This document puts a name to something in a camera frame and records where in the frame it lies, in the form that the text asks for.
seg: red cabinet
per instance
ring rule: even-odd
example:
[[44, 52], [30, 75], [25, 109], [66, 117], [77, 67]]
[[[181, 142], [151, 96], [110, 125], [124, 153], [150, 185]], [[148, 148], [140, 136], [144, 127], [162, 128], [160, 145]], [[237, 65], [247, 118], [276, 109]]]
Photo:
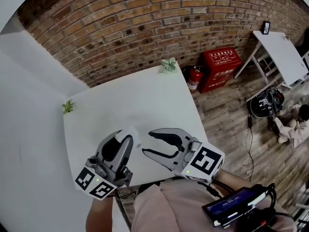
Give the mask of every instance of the red cabinet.
[[222, 87], [233, 75], [241, 60], [232, 47], [202, 53], [204, 76], [198, 86], [201, 93]]

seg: red fire extinguisher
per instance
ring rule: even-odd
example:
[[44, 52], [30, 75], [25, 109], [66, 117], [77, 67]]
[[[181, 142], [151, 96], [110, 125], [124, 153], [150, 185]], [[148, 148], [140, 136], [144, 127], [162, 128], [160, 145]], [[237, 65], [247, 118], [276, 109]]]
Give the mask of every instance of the red fire extinguisher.
[[201, 72], [201, 66], [194, 66], [190, 69], [187, 85], [192, 94], [196, 91], [202, 76], [203, 73]]

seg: green succulent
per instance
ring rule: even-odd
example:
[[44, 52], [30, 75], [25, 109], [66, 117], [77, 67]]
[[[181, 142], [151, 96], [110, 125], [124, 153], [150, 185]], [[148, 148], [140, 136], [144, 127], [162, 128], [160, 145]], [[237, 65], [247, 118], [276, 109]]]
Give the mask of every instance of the green succulent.
[[176, 69], [176, 59], [175, 58], [171, 58], [170, 60], [167, 59], [163, 59], [161, 61], [161, 65], [163, 66], [163, 73], [176, 73], [177, 69]]
[[71, 100], [68, 100], [65, 104], [62, 104], [63, 114], [67, 114], [74, 111], [74, 105], [75, 102], [71, 102]]

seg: white tabletop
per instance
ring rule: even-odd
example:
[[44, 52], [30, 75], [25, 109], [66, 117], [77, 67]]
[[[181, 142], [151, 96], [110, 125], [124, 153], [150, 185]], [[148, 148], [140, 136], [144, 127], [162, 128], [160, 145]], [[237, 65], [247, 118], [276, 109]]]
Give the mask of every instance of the white tabletop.
[[141, 147], [131, 152], [127, 167], [133, 173], [130, 185], [173, 177], [168, 169], [149, 159], [142, 148], [173, 154], [177, 149], [152, 138], [148, 132], [181, 128], [205, 142], [207, 137], [196, 106], [177, 64], [177, 73], [160, 73], [161, 66], [101, 84], [70, 97], [73, 112], [64, 115], [64, 129], [72, 177], [110, 133], [131, 123], [138, 130]]
[[304, 79], [308, 73], [305, 63], [284, 33], [269, 32], [263, 35], [260, 31], [253, 31], [253, 34], [274, 61], [286, 85]]

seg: person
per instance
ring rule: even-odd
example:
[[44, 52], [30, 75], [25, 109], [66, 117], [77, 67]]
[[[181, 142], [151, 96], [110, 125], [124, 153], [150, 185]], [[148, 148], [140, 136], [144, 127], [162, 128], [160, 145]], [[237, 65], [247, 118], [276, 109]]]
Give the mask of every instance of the person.
[[[227, 171], [220, 170], [216, 180], [237, 190], [253, 185]], [[221, 195], [228, 193], [220, 186], [214, 185]], [[232, 232], [235, 222], [223, 229], [215, 228], [202, 211], [202, 206], [214, 201], [203, 185], [194, 180], [179, 179], [152, 185], [138, 194], [134, 201], [135, 217], [132, 232]], [[94, 199], [86, 220], [86, 232], [112, 232], [113, 198], [102, 201]], [[261, 201], [256, 208], [270, 207], [271, 199]], [[279, 205], [277, 212], [285, 213]], [[291, 217], [276, 215], [272, 226], [277, 232], [295, 232], [296, 225]]]
[[292, 107], [292, 119], [284, 126], [278, 117], [274, 117], [279, 130], [278, 143], [291, 141], [293, 148], [299, 146], [309, 136], [309, 106], [295, 105]]

